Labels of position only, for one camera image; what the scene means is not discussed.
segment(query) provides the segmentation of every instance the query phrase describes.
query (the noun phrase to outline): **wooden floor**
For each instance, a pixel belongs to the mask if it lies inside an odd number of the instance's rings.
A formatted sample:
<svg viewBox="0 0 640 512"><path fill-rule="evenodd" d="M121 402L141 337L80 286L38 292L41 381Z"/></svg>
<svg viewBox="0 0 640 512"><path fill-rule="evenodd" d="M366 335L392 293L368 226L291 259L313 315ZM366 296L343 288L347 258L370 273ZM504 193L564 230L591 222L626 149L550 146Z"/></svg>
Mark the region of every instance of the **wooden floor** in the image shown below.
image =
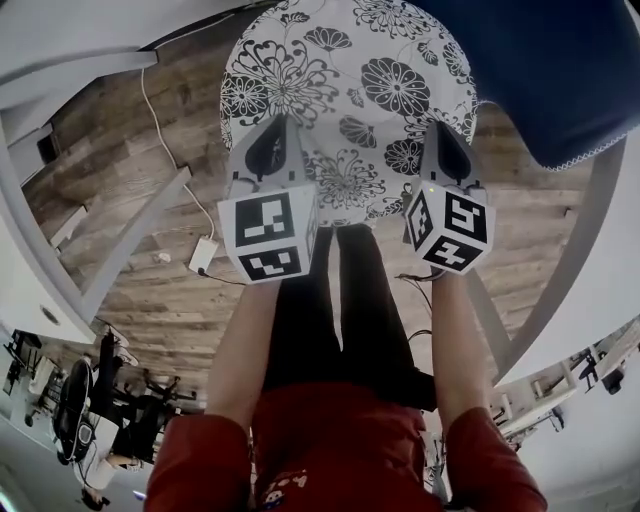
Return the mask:
<svg viewBox="0 0 640 512"><path fill-rule="evenodd" d="M190 186L216 221L227 157L219 127L221 77L234 42L258 14L236 15L162 47L159 64L146 71L147 91L166 141L179 165L189 165ZM61 156L25 187L25 194L45 234L55 231L79 204L87 206L87 221L61 256L81 283L95 271L103 251L144 198L174 171L143 101L139 72L96 80L54 117L53 125ZM591 163L562 174L542 170L508 118L490 105L480 109L473 145L485 163L485 184L498 210L495 248L481 275L513 334L558 262ZM203 387L241 291L186 268L198 238L208 231L207 219L182 192L175 207L142 240L98 314L128 336L141 367L159 376L179 375L185 389ZM375 230L401 317L411 333L429 328L430 317L418 292L393 276L424 275L429 269L400 243L402 232L401 218L381 219ZM334 254L334 289L336 261ZM224 257L216 259L210 272L234 277ZM430 369L430 338L419 336L412 344L417 364ZM48 350L69 362L86 347L65 343Z"/></svg>

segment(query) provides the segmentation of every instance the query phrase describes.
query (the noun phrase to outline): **person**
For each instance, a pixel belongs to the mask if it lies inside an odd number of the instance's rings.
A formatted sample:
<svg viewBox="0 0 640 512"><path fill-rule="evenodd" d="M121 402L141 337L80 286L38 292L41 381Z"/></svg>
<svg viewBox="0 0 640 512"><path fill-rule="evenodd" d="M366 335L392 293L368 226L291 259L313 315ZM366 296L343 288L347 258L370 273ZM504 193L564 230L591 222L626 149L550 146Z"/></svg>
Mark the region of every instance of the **person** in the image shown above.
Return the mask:
<svg viewBox="0 0 640 512"><path fill-rule="evenodd" d="M147 512L248 509L250 433L258 510L444 510L423 485L420 411L396 385L413 359L375 238L366 225L336 234L342 350L327 276L333 231L320 229L309 275L244 290L213 361L205 414L168 426ZM489 414L486 356L464 279L445 274L432 291L447 510L546 510Z"/></svg>
<svg viewBox="0 0 640 512"><path fill-rule="evenodd" d="M117 340L111 330L100 344L98 376L89 394L89 423L94 439L86 455L73 465L76 479L82 485L82 502L91 510L102 510L109 500L102 496L116 474L118 467L138 470L142 463L132 457L118 455L126 445L126 432L121 428L122 418L113 404L113 386L118 370L124 365L137 366L138 361Z"/></svg>

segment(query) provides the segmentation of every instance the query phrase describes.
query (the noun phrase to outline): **floral rug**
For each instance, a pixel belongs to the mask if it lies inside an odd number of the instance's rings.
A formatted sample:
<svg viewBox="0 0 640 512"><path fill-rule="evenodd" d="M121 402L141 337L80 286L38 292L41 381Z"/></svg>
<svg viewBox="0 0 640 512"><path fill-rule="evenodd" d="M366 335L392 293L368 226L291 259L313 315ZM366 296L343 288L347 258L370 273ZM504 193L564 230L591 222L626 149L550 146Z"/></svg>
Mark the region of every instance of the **floral rug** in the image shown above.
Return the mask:
<svg viewBox="0 0 640 512"><path fill-rule="evenodd" d="M298 121L327 226L400 213L426 127L442 120L471 142L475 110L466 57L421 9L397 0L285 0L236 43L220 115L228 149L280 112Z"/></svg>

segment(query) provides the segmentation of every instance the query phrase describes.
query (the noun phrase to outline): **black cable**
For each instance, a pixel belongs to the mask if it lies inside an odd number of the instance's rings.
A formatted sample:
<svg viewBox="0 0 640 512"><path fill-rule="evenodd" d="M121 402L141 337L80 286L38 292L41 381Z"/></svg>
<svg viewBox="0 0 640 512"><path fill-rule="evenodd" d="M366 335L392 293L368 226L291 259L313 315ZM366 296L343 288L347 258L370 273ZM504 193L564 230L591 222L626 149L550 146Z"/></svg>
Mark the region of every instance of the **black cable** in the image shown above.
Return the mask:
<svg viewBox="0 0 640 512"><path fill-rule="evenodd" d="M210 276L209 274L207 274L203 268L199 268L198 269L198 275L202 276L202 277L208 277L209 279L215 279L216 281L220 281L222 283L227 283L227 284L237 284L238 286L246 286L245 283L236 283L235 281L226 281L224 279L220 279L219 277L213 277Z"/></svg>
<svg viewBox="0 0 640 512"><path fill-rule="evenodd" d="M416 336L420 336L421 334L431 335L432 332L429 329L420 329L419 331L416 331L411 336L409 336L409 339L407 341L411 341L413 338L415 338Z"/></svg>
<svg viewBox="0 0 640 512"><path fill-rule="evenodd" d="M413 274L398 274L396 279L416 281L418 283L424 283L425 281L433 281L436 277L440 277L440 273L431 274L428 276L414 276Z"/></svg>

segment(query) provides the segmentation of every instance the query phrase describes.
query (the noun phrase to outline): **shoe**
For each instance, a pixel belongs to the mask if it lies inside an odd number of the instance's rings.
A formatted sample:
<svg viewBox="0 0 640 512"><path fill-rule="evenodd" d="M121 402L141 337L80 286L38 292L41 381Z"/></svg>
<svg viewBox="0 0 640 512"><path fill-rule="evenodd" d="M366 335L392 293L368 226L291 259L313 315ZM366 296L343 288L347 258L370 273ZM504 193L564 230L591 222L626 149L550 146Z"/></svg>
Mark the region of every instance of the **shoe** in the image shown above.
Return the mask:
<svg viewBox="0 0 640 512"><path fill-rule="evenodd" d="M133 357L129 351L124 347L117 347L115 351L115 356L122 359L124 364L128 364L129 366L138 366L138 360Z"/></svg>

